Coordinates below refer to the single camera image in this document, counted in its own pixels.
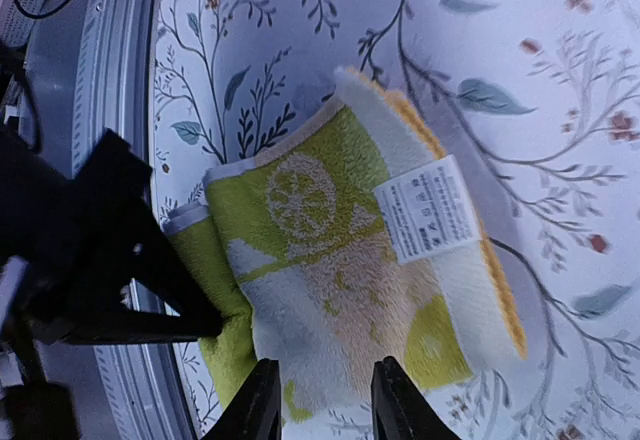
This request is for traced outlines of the cream green patterned towel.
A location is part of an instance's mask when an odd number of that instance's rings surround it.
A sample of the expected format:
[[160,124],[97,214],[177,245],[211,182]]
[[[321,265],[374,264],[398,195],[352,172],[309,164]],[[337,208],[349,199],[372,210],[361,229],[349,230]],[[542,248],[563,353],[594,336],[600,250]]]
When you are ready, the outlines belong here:
[[209,169],[164,231],[221,312],[200,342],[228,407],[261,359],[284,419],[365,401],[395,358],[420,390],[523,359],[525,331],[454,156],[406,97],[338,68],[293,134]]

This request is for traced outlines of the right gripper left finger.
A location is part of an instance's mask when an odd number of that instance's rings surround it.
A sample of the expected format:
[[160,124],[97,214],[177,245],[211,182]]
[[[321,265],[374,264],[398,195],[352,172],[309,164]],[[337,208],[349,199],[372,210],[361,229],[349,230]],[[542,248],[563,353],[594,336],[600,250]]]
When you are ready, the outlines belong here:
[[280,440],[281,410],[279,362],[262,359],[202,440]]

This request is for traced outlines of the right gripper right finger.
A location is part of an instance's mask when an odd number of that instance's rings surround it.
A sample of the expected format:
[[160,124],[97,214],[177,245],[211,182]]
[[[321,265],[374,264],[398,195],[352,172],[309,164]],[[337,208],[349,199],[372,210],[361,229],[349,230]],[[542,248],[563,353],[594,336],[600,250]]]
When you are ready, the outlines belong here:
[[459,440],[392,356],[374,365],[371,400],[375,439]]

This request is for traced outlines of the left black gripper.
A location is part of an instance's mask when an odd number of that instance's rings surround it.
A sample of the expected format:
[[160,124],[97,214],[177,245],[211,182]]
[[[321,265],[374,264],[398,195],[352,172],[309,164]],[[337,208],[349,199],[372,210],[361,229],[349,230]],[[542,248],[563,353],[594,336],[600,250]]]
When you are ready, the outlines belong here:
[[[1,135],[1,254],[26,262],[7,311],[52,344],[130,345],[217,337],[220,311],[141,199],[151,169],[111,130],[72,179]],[[180,316],[129,310],[132,281]]]

